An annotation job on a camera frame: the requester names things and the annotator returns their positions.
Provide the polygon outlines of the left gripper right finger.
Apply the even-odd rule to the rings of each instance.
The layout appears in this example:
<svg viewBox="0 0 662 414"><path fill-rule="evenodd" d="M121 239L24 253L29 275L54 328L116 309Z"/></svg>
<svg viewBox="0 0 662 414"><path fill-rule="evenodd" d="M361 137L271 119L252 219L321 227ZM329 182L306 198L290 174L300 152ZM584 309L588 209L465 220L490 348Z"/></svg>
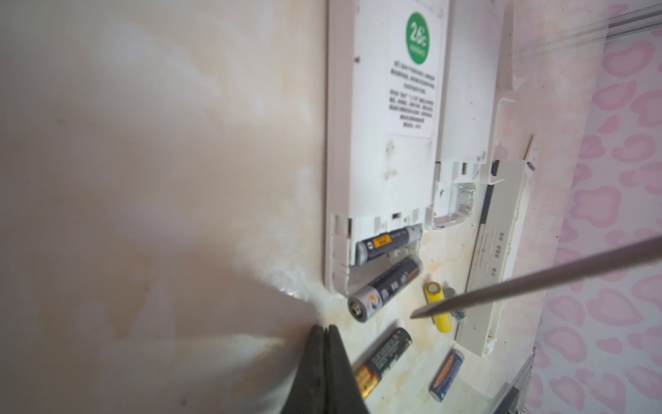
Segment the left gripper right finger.
<svg viewBox="0 0 662 414"><path fill-rule="evenodd" d="M326 413L368 413L339 329L330 325L324 340Z"/></svg>

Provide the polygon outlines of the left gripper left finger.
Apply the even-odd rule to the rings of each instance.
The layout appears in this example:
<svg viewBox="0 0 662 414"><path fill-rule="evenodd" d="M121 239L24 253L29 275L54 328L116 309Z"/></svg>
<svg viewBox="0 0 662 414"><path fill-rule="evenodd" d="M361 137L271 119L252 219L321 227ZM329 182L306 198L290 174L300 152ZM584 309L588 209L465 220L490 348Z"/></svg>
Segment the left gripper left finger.
<svg viewBox="0 0 662 414"><path fill-rule="evenodd" d="M291 391L281 413L326 412L325 329L315 325L305 343Z"/></svg>

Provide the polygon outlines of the black gold battery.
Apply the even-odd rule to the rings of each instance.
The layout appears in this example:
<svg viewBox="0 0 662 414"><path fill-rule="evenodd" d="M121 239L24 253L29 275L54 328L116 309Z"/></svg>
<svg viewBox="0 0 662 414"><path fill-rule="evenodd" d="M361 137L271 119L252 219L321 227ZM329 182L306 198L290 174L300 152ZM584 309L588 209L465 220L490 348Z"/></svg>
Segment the black gold battery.
<svg viewBox="0 0 662 414"><path fill-rule="evenodd" d="M370 396L412 343L410 333L405 328L397 327L359 365L354 371L354 377L364 400Z"/></svg>

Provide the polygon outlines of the grey dark battery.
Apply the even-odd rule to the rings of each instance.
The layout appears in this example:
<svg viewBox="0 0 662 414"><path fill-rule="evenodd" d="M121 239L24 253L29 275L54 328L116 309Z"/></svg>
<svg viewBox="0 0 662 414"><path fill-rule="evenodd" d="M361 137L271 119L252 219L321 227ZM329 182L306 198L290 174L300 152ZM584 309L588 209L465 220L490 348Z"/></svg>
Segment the grey dark battery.
<svg viewBox="0 0 662 414"><path fill-rule="evenodd" d="M350 314L360 323L367 322L422 271L423 264L417 255L400 260L348 298Z"/></svg>

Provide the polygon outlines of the small black battery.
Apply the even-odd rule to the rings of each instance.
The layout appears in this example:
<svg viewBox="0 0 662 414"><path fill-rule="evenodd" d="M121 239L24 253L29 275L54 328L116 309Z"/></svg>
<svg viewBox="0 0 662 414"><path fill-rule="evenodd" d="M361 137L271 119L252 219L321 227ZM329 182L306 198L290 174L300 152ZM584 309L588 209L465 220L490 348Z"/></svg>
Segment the small black battery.
<svg viewBox="0 0 662 414"><path fill-rule="evenodd" d="M446 398L464 361L465 355L460 350L452 348L449 351L429 386L429 393L435 401L442 402Z"/></svg>

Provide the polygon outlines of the slim white remote control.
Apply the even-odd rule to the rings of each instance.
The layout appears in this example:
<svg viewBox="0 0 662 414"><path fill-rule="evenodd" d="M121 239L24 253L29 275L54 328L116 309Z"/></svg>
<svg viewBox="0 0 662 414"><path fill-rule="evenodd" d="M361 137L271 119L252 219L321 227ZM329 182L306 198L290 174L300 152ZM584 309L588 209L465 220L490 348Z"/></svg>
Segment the slim white remote control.
<svg viewBox="0 0 662 414"><path fill-rule="evenodd" d="M534 170L525 160L496 164L498 182L487 187L467 291L495 286L512 277ZM465 323L458 327L456 342L474 355L488 356L496 346L502 312L500 300L465 309Z"/></svg>

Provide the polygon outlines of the grey orange battery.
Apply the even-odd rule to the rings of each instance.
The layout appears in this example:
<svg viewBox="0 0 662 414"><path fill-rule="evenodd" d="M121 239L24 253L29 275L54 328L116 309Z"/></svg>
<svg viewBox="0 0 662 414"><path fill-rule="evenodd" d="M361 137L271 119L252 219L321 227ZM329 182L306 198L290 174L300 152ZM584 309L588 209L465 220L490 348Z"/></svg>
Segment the grey orange battery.
<svg viewBox="0 0 662 414"><path fill-rule="evenodd" d="M419 241L422 237L422 226L406 226L388 233L374 236L356 244L355 266L360 267L392 251Z"/></svg>

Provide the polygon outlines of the white remote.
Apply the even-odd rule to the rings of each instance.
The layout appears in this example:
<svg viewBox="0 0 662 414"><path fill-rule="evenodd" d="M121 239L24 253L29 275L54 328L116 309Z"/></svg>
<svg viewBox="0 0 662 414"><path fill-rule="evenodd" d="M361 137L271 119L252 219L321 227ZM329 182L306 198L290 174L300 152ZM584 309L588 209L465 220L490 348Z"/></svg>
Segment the white remote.
<svg viewBox="0 0 662 414"><path fill-rule="evenodd" d="M324 282L349 296L376 277L358 244L420 229L433 203L447 1L332 1L328 15Z"/></svg>

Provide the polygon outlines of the black handled screwdriver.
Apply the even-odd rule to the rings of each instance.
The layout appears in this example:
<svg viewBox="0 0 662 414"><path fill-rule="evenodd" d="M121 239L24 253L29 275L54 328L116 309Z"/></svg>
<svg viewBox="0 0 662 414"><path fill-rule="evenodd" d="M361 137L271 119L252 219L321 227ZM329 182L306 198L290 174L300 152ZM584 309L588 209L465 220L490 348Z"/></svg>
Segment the black handled screwdriver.
<svg viewBox="0 0 662 414"><path fill-rule="evenodd" d="M558 267L550 267L533 274L509 279L496 285L462 293L450 299L425 305L414 310L412 319L434 317L457 309L493 303L551 287L610 274L630 267L639 267L661 259L661 238L648 239L625 247L591 255Z"/></svg>

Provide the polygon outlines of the white remote angled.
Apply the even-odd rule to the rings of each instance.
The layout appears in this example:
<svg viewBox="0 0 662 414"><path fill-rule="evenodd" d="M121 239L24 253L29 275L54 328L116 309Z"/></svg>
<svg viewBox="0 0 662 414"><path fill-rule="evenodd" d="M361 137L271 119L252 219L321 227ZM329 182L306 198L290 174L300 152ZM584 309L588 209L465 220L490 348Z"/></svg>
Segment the white remote angled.
<svg viewBox="0 0 662 414"><path fill-rule="evenodd" d="M469 219L479 186L493 181L492 131L505 9L503 1L450 3L429 231Z"/></svg>

